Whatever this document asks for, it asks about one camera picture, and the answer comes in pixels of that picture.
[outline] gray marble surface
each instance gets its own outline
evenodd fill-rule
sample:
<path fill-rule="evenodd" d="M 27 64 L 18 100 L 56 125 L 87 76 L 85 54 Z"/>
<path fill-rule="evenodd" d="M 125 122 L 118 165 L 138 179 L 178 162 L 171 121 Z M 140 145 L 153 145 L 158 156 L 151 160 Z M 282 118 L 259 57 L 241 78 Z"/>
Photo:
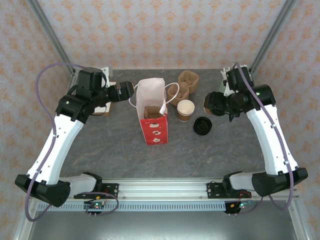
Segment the gray marble surface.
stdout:
<path fill-rule="evenodd" d="M 235 171 L 263 170 L 262 151 L 247 116 L 242 114 L 229 122 L 227 115 L 209 116 L 202 107 L 204 97 L 219 89 L 220 70 L 193 71 L 200 77 L 198 90 L 189 97 L 195 111 L 188 122 L 181 122 L 177 108 L 168 105 L 168 144 L 147 146 L 136 109 L 128 101 L 113 103 L 109 117 L 88 119 L 71 146 L 61 176 L 89 171 L 103 178 L 221 178 Z M 136 84 L 142 79 L 164 78 L 168 84 L 177 82 L 181 72 L 114 70 L 111 80 Z M 212 130 L 205 136 L 193 130 L 201 116 L 212 121 Z"/>

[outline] patterned wallpaper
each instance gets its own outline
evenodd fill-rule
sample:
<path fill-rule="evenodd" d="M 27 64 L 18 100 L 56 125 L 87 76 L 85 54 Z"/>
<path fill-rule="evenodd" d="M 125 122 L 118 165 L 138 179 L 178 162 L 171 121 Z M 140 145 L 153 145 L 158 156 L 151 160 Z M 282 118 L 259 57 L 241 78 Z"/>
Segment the patterned wallpaper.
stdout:
<path fill-rule="evenodd" d="M 14 185 L 16 176 L 32 166 L 50 132 L 37 103 L 36 76 L 60 59 L 25 0 L 0 1 L 0 35 L 0 238 L 11 240 L 26 196 Z M 64 67 L 40 80 L 41 98 L 52 113 L 68 80 Z"/>
<path fill-rule="evenodd" d="M 285 0 L 39 0 L 71 62 L 219 69 L 254 61 Z"/>
<path fill-rule="evenodd" d="M 320 239 L 320 1 L 299 0 L 263 60 L 255 80 L 271 86 L 281 127 L 294 158 L 309 177 L 308 223 Z"/>

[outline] metal frame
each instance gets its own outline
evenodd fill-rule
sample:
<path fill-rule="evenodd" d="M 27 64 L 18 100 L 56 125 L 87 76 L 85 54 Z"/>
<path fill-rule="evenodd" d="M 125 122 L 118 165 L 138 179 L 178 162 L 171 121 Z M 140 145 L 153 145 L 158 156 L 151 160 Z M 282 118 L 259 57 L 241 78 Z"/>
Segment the metal frame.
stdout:
<path fill-rule="evenodd" d="M 69 57 L 67 56 L 64 48 L 62 47 L 53 27 L 51 26 L 49 20 L 47 19 L 42 7 L 37 0 L 26 0 L 29 3 L 30 8 L 33 10 L 34 15 L 40 22 L 42 29 L 45 31 L 52 46 L 56 50 L 56 53 L 60 59 L 65 63 L 70 63 Z M 70 74 L 73 74 L 73 68 L 71 66 L 65 66 Z"/>
<path fill-rule="evenodd" d="M 118 183 L 119 192 L 118 199 L 120 204 L 129 206 L 144 205 L 152 206 L 154 203 L 159 205 L 166 205 L 168 203 L 179 203 L 181 205 L 190 204 L 222 204 L 224 206 L 225 201 L 237 201 L 238 199 L 208 199 L 206 183 L 215 181 L 220 183 L 222 179 L 214 178 L 112 178 L 103 180 L 104 183 Z M 289 191 L 281 191 L 273 194 L 275 200 L 287 200 Z M 256 193 L 252 192 L 252 200 L 259 201 L 261 197 Z M 108 200 L 110 205 L 114 205 L 115 201 Z M 83 203 L 83 199 L 69 198 L 66 205 L 79 205 Z M 34 217 L 37 211 L 43 209 L 44 205 L 42 201 L 32 199 L 30 201 L 29 212 Z M 65 207 L 65 211 L 73 211 L 74 209 L 68 209 Z M 216 211 L 210 207 L 198 207 L 194 211 Z M 312 240 L 310 229 L 306 224 L 306 216 L 304 215 L 304 206 L 295 190 L 292 203 L 289 207 L 289 213 L 292 219 L 292 224 L 298 240 Z M 18 228 L 14 235 L 15 240 L 28 239 L 31 229 L 32 222 L 29 222 L 24 212 L 21 214 L 21 218 L 18 224 Z"/>
<path fill-rule="evenodd" d="M 284 25 L 287 17 L 290 15 L 292 8 L 294 7 L 297 0 L 286 0 L 286 2 L 283 5 L 283 8 L 280 11 L 280 14 L 276 18 L 269 34 L 267 35 L 266 39 L 264 40 L 264 43 L 262 44 L 262 47 L 260 48 L 257 56 L 255 57 L 252 66 L 250 68 L 251 73 L 254 75 L 256 70 L 259 68 L 262 60 L 267 55 L 267 52 L 269 48 L 271 47 L 272 43 L 276 39 L 280 29 Z"/>

